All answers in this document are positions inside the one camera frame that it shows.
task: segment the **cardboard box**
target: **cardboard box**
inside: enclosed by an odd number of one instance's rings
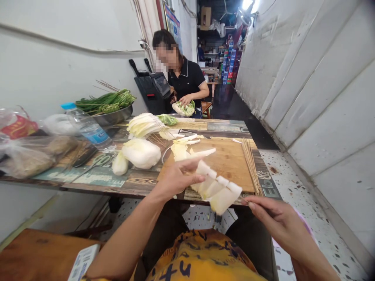
[[[211,7],[202,7],[202,12],[200,16],[200,29],[208,30],[208,27],[210,27],[210,25],[211,25]]]

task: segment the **cutting board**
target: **cutting board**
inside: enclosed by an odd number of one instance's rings
[[[188,145],[187,147],[188,152],[190,148],[192,148],[194,152],[216,148],[216,152],[205,157],[204,162],[206,162],[212,170],[216,171],[218,176],[223,176],[229,181],[241,186],[244,192],[255,193],[240,143],[234,142],[232,139],[224,138],[200,139],[199,143]],[[174,162],[173,153],[170,153],[157,177],[157,181],[163,179],[166,170],[169,166],[173,165]]]

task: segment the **black shirt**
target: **black shirt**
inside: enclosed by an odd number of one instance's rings
[[[182,65],[181,73],[178,78],[173,71],[168,72],[168,84],[175,88],[178,101],[187,94],[199,92],[199,86],[205,81],[199,65],[186,58],[184,58],[184,64]],[[203,99],[194,100],[195,107],[200,108],[202,106],[201,101],[203,101]]]

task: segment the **person's left hand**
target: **person's left hand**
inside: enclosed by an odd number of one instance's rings
[[[166,201],[174,195],[184,191],[189,185],[205,181],[205,177],[198,174],[184,174],[184,172],[195,171],[201,158],[188,159],[175,162],[167,169],[164,177],[152,190],[153,194]]]
[[[191,94],[187,94],[186,96],[180,98],[180,102],[182,105],[188,105],[189,103],[191,103],[192,99],[193,97],[191,96]]]

